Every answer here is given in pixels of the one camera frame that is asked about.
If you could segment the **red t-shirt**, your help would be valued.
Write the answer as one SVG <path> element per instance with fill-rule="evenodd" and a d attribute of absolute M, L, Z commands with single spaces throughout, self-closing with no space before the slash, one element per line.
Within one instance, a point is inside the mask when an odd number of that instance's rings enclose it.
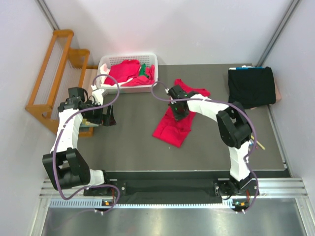
<path fill-rule="evenodd" d="M 180 148 L 188 134 L 191 132 L 192 122 L 195 115 L 196 113 L 189 112 L 189 115 L 186 118 L 176 121 L 172 109 L 169 107 L 154 130 L 153 137 Z"/>

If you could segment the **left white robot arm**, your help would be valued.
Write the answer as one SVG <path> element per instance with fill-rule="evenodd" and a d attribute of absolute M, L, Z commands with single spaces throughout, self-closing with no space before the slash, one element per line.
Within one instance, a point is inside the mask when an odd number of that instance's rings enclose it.
<path fill-rule="evenodd" d="M 96 88 L 89 96 L 85 89 L 73 87 L 68 89 L 68 98 L 60 103 L 57 137 L 50 153 L 42 158 L 55 190 L 94 186 L 101 195 L 111 191 L 112 184 L 105 179 L 105 171 L 90 169 L 77 145 L 83 121 L 96 126 L 116 123 L 112 105 L 103 113 L 103 100 L 107 94 L 105 89 Z"/>

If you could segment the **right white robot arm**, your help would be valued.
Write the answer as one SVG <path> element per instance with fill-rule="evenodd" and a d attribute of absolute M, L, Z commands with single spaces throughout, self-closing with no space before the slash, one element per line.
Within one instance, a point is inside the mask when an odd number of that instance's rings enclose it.
<path fill-rule="evenodd" d="M 251 181 L 248 164 L 252 127 L 245 118 L 245 111 L 240 103 L 233 106 L 215 103 L 212 99 L 195 91 L 185 92 L 180 85 L 165 90 L 170 97 L 169 106 L 176 121 L 182 121 L 189 112 L 201 114 L 215 121 L 220 137 L 228 146 L 230 157 L 229 180 L 217 183 L 219 196 L 240 195 L 248 188 Z"/>

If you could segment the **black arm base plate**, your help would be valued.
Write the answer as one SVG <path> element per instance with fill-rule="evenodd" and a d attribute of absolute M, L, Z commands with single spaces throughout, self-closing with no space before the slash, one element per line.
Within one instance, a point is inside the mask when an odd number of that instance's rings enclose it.
<path fill-rule="evenodd" d="M 120 204 L 212 204 L 228 196 L 217 194 L 217 183 L 229 180 L 228 171 L 107 171 L 106 183 L 120 190 Z M 230 198 L 253 197 L 253 176 L 245 191 Z"/>

